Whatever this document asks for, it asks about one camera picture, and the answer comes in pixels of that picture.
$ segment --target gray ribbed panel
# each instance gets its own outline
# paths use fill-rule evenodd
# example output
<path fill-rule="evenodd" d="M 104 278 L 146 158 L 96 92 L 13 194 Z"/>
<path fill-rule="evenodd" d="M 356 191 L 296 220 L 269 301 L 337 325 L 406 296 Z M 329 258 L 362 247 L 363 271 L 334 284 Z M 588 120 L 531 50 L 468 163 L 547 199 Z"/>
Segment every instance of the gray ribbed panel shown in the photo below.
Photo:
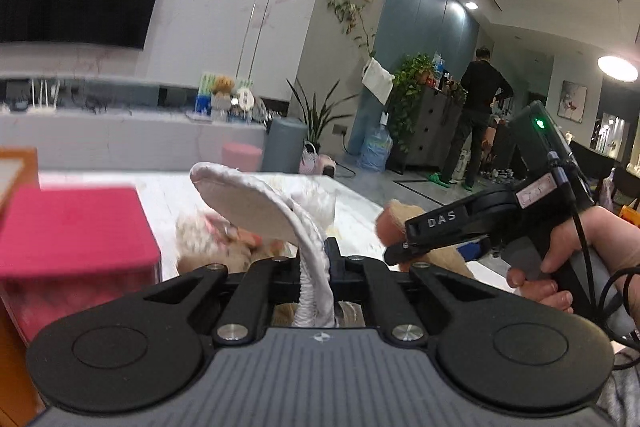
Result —
<path fill-rule="evenodd" d="M 325 331 L 331 338 L 316 341 Z M 604 427 L 593 410 L 516 419 L 450 390 L 428 357 L 374 330 L 271 328 L 222 349 L 196 384 L 155 409 L 112 418 L 49 409 L 35 427 Z"/>

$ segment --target green slipper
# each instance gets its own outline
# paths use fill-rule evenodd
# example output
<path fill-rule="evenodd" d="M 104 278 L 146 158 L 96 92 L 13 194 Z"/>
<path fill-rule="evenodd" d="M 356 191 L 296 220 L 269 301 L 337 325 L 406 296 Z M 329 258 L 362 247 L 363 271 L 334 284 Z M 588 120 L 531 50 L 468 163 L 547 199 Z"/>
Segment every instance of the green slipper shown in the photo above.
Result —
<path fill-rule="evenodd" d="M 434 172 L 433 174 L 430 174 L 430 176 L 428 176 L 427 178 L 431 183 L 435 183 L 436 185 L 439 185 L 440 187 L 445 187 L 445 188 L 451 188 L 451 185 L 442 181 L 440 179 L 440 174 L 439 172 Z"/>

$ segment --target dark pants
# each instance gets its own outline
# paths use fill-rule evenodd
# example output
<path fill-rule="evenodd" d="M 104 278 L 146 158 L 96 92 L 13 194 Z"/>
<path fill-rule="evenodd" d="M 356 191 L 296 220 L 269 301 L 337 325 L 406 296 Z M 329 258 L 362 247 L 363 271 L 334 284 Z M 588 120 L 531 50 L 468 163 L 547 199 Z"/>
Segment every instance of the dark pants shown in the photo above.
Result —
<path fill-rule="evenodd" d="M 462 110 L 462 114 L 458 120 L 458 126 L 456 127 L 455 133 L 453 133 L 449 155 L 447 155 L 442 173 L 440 174 L 442 181 L 446 183 L 450 181 L 453 171 L 456 170 L 456 166 L 458 165 L 462 146 L 465 144 L 466 137 L 471 133 L 471 158 L 469 159 L 469 165 L 466 169 L 465 184 L 473 187 L 482 160 L 482 139 L 484 138 L 486 128 L 489 127 L 490 117 L 491 115 L 485 112 L 471 109 Z"/>

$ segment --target human hand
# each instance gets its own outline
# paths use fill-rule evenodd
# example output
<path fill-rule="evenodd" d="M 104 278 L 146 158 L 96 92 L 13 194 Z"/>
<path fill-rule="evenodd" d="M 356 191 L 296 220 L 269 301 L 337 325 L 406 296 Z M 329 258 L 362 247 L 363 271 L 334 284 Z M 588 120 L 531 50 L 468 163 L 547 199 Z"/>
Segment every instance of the human hand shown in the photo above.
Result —
<path fill-rule="evenodd" d="M 594 206 L 580 214 L 587 243 L 598 252 L 609 273 L 640 264 L 640 229 L 620 219 L 601 206 Z M 576 250 L 581 250 L 580 240 L 572 219 L 565 221 L 551 232 L 549 250 L 540 265 L 544 273 L 559 269 Z M 507 282 L 518 288 L 523 297 L 573 312 L 571 293 L 558 292 L 558 286 L 551 280 L 527 281 L 521 270 L 511 268 Z M 618 279 L 620 291 L 625 278 Z M 635 277 L 629 286 L 629 309 L 636 325 L 640 325 L 640 280 Z"/>

